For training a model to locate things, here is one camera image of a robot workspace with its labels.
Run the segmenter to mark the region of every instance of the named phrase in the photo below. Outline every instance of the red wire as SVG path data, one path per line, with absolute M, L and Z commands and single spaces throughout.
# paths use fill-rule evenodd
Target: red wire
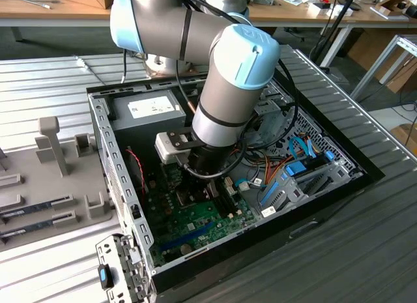
M 141 161 L 139 161 L 139 158 L 136 156 L 136 154 L 133 153 L 132 150 L 126 149 L 126 151 L 128 151 L 136 159 L 136 162 L 139 166 L 139 170 L 141 171 L 141 177 L 142 177 L 142 195 L 145 196 L 145 179 L 143 178 L 143 170 L 142 170 Z

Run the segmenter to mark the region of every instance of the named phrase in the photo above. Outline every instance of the table leg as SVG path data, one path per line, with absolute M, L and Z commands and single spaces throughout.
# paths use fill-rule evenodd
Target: table leg
M 18 42 L 23 41 L 23 37 L 22 37 L 22 34 L 20 33 L 19 27 L 11 27 L 10 29 L 12 30 L 15 41 L 18 41 Z
M 326 56 L 324 57 L 323 61 L 320 64 L 320 67 L 329 67 L 330 63 L 333 61 L 334 57 L 342 47 L 343 43 L 345 42 L 346 38 L 348 37 L 349 33 L 353 27 L 346 26 L 340 29 L 339 34 L 337 35 L 336 39 L 333 41 L 330 49 L 327 51 Z
M 398 57 L 398 59 L 394 62 L 394 64 L 386 71 L 384 76 L 379 80 L 379 83 L 384 85 L 395 72 L 397 72 L 400 65 L 403 64 L 404 60 L 410 53 L 406 50 Z
M 396 35 L 393 37 L 393 39 L 390 41 L 390 43 L 387 45 L 387 47 L 382 51 L 381 55 L 378 57 L 378 59 L 373 63 L 371 68 L 367 71 L 365 76 L 360 80 L 358 85 L 353 89 L 351 93 L 351 98 L 355 99 L 357 98 L 362 90 L 365 89 L 365 87 L 370 82 L 371 78 L 375 75 L 377 70 L 381 67 L 382 64 L 387 60 L 387 58 L 390 56 L 390 54 L 394 51 L 395 47 L 397 46 L 399 36 Z

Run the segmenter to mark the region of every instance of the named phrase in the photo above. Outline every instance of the orange wire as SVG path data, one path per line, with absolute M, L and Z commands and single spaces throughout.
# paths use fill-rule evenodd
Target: orange wire
M 126 149 L 126 151 L 129 152 L 130 155 L 132 155 L 135 158 L 137 165 L 139 166 L 139 170 L 141 172 L 141 178 L 142 178 L 142 196 L 144 198 L 145 197 L 145 178 L 143 178 L 143 170 L 142 170 L 141 161 L 139 161 L 139 158 L 136 156 L 136 154 L 133 153 L 133 151 L 129 149 Z
M 303 153 L 304 151 L 298 151 L 297 155 Z M 271 180 L 275 177 L 276 173 L 281 169 L 281 167 L 287 163 L 289 160 L 293 159 L 293 156 L 291 155 L 290 157 L 286 158 L 285 160 L 281 161 L 280 163 L 278 163 L 278 166 L 276 167 L 276 169 L 274 170 L 274 172 L 272 173 L 272 175 L 269 177 L 269 180 L 266 184 L 269 184 L 271 182 Z
M 269 172 L 269 158 L 266 156 L 265 153 L 263 153 L 263 156 L 265 157 L 265 182 L 268 180 L 268 172 Z

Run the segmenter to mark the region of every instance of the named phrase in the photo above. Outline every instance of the wooden table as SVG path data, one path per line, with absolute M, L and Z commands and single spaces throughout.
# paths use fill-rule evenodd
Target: wooden table
M 57 26 L 57 27 L 96 27 L 109 26 L 110 9 L 89 7 L 79 3 L 61 0 L 50 4 L 52 9 L 38 7 L 21 0 L 0 0 L 0 26 Z M 328 67 L 355 27 L 371 28 L 416 28 L 417 20 L 408 22 L 387 21 L 370 11 L 371 4 L 360 4 L 361 11 L 345 17 L 340 23 L 341 31 L 335 38 L 321 66 Z M 250 6 L 250 20 L 258 27 L 324 27 L 328 16 L 315 16 L 308 11 L 307 4 L 291 5 L 276 0 L 276 5 Z

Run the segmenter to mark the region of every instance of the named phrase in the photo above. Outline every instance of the green circuit board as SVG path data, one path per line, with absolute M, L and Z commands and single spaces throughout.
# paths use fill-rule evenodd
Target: green circuit board
M 173 164 L 164 166 L 161 173 L 154 173 L 148 182 L 147 219 L 155 243 L 151 255 L 156 266 L 162 266 L 174 259 L 198 250 L 211 242 L 253 224 L 258 220 L 240 194 L 227 197 L 235 205 L 235 213 L 226 217 L 213 200 L 182 205 L 175 186 L 181 182 L 181 172 Z M 222 180 L 218 188 L 228 196 Z

